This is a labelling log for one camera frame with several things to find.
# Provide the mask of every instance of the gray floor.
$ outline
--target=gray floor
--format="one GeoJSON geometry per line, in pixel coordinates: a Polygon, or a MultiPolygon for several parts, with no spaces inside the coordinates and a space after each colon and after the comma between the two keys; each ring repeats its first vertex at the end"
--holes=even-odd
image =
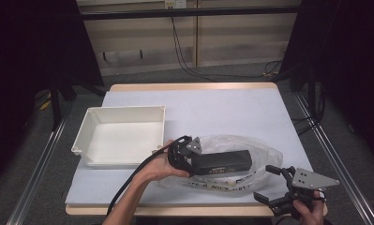
{"type": "MultiPolygon", "coordinates": [[[[209,76],[217,82],[265,82],[265,77],[251,78],[261,75],[265,64],[239,66],[202,67],[200,73],[233,74],[246,77],[209,76]]],[[[186,74],[182,69],[147,72],[139,74],[124,74],[104,77],[108,90],[114,83],[195,83],[208,82],[196,76],[186,74]]],[[[303,117],[295,95],[288,86],[288,81],[280,82],[278,88],[291,117],[303,117]]],[[[47,166],[44,178],[41,180],[35,198],[23,224],[92,224],[101,222],[103,217],[72,217],[65,212],[65,197],[72,181],[79,158],[70,152],[82,116],[87,107],[100,106],[103,97],[98,97],[80,87],[77,99],[72,103],[69,118],[62,132],[61,140],[56,145],[51,161],[47,166]]],[[[69,102],[62,101],[65,109],[69,102]]],[[[302,128],[307,122],[300,123],[302,128]]],[[[348,121],[342,112],[332,104],[331,97],[327,99],[324,117],[321,125],[330,141],[342,158],[356,185],[361,189],[374,211],[374,157],[371,155],[365,141],[358,135],[350,133],[348,121]]],[[[17,155],[8,164],[0,177],[0,224],[5,224],[16,202],[22,195],[30,174],[35,169],[42,149],[49,140],[52,128],[52,112],[35,111],[24,129],[23,141],[20,142],[17,155]]],[[[312,167],[318,173],[337,177],[337,173],[324,154],[321,145],[316,140],[312,130],[300,136],[307,151],[312,167]]],[[[351,201],[343,186],[333,187],[327,191],[329,213],[326,216],[333,224],[363,224],[361,216],[351,201]]],[[[296,224],[285,220],[281,224],[296,224]]]]}

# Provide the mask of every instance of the hand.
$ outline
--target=hand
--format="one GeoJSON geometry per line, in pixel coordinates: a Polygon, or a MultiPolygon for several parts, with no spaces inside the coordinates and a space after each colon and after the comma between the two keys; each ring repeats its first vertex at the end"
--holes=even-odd
{"type": "Polygon", "coordinates": [[[180,176],[189,177],[189,173],[175,169],[168,161],[167,149],[164,154],[155,157],[152,161],[146,164],[143,169],[137,173],[139,177],[142,177],[146,181],[158,181],[168,176],[180,176]]]}
{"type": "MultiPolygon", "coordinates": [[[[313,194],[314,198],[320,198],[319,191],[315,191],[313,194]]],[[[312,202],[312,211],[309,211],[306,205],[298,200],[292,202],[295,209],[301,214],[300,223],[301,225],[322,225],[323,224],[323,208],[324,203],[322,201],[312,202]]]]}

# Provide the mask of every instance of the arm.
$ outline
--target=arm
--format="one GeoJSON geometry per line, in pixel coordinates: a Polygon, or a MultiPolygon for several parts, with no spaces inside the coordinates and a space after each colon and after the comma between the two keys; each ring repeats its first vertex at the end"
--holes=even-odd
{"type": "Polygon", "coordinates": [[[130,224],[140,199],[151,181],[161,180],[168,176],[189,177],[189,173],[176,170],[167,160],[167,154],[162,154],[149,162],[132,179],[130,185],[120,198],[117,205],[104,221],[104,225],[130,224]]]}
{"type": "MultiPolygon", "coordinates": [[[[321,197],[319,191],[314,192],[314,197],[321,197]]],[[[301,214],[301,225],[323,225],[324,203],[322,201],[313,201],[312,211],[309,211],[309,209],[300,201],[295,200],[293,204],[295,209],[297,209],[297,211],[301,214]]]]}

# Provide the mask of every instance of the plastic bag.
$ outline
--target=plastic bag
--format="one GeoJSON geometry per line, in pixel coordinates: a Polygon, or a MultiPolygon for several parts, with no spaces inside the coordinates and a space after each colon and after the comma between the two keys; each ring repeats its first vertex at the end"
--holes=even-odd
{"type": "Polygon", "coordinates": [[[270,176],[266,172],[266,165],[280,167],[283,155],[276,149],[256,139],[235,136],[216,135],[200,137],[204,154],[248,150],[252,165],[248,172],[232,172],[215,175],[194,175],[190,178],[168,177],[159,181],[162,187],[174,184],[192,187],[207,188],[222,191],[256,190],[265,185],[270,176]]]}

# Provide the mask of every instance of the wall outlet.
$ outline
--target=wall outlet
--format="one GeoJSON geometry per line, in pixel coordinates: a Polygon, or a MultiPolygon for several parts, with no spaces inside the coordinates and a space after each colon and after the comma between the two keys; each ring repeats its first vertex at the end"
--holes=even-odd
{"type": "Polygon", "coordinates": [[[165,0],[164,8],[187,8],[187,0],[165,0]]]}

